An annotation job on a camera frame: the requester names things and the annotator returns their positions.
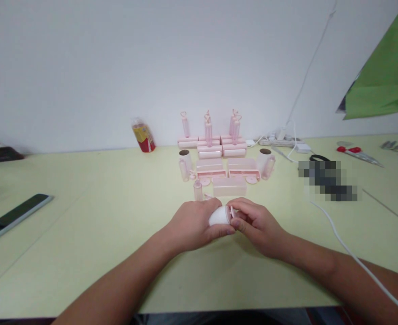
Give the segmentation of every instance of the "hand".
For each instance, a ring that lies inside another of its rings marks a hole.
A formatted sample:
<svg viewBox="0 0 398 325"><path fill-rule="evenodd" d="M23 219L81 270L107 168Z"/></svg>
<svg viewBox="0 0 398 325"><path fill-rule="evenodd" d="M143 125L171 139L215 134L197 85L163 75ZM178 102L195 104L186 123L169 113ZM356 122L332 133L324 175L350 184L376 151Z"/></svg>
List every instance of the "hand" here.
<svg viewBox="0 0 398 325"><path fill-rule="evenodd" d="M222 203L216 198L202 202L185 202L160 232L176 254L193 251L214 239L232 235L235 229L231 225L209 226L208 219L219 206Z"/></svg>
<svg viewBox="0 0 398 325"><path fill-rule="evenodd" d="M227 205L239 210L231 225L242 232L255 248L269 258L281 258L290 235L283 230L266 207L246 198L231 200Z"/></svg>

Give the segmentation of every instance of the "green fabric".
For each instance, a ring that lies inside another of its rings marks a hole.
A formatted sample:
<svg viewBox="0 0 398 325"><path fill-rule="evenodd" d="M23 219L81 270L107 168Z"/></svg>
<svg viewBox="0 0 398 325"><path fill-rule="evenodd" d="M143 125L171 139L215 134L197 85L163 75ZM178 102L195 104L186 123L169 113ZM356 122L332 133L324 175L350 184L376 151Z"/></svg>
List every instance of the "green fabric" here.
<svg viewBox="0 0 398 325"><path fill-rule="evenodd" d="M398 15L346 96L345 120L398 112Z"/></svg>

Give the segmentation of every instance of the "red scissors handle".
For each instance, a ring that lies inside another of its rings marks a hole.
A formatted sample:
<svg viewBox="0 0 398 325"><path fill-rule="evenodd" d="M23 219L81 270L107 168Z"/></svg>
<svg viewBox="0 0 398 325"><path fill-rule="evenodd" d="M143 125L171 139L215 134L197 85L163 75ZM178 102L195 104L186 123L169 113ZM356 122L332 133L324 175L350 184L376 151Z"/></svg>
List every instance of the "red scissors handle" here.
<svg viewBox="0 0 398 325"><path fill-rule="evenodd" d="M338 148L338 152L345 152L346 150L347 149L345 147ZM352 153L359 153L361 151L361 148L355 147L355 148L348 149L348 151L351 151Z"/></svg>

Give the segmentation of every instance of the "smartphone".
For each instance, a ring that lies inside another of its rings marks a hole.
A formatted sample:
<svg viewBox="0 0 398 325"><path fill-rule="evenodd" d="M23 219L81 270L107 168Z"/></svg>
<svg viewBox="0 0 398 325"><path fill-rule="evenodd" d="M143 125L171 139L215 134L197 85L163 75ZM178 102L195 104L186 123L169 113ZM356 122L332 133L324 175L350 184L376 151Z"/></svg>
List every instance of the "smartphone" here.
<svg viewBox="0 0 398 325"><path fill-rule="evenodd" d="M24 201L22 204L15 207L8 213L4 214L2 217L0 217L0 236L14 226L18 225L39 208L49 203L52 199L53 196L37 194L31 197L29 200Z"/></svg>

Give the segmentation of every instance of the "scissors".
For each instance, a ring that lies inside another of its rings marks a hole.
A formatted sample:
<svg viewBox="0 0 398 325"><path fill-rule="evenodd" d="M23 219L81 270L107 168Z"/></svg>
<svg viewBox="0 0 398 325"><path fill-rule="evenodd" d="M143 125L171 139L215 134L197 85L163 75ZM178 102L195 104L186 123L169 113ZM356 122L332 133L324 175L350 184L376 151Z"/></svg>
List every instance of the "scissors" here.
<svg viewBox="0 0 398 325"><path fill-rule="evenodd" d="M339 147L338 152L349 154L350 156L353 156L355 158L364 160L368 163L378 165L378 166L384 168L384 166L382 164L380 164L378 160L365 154L359 147L354 147L351 149L346 149L345 147Z"/></svg>

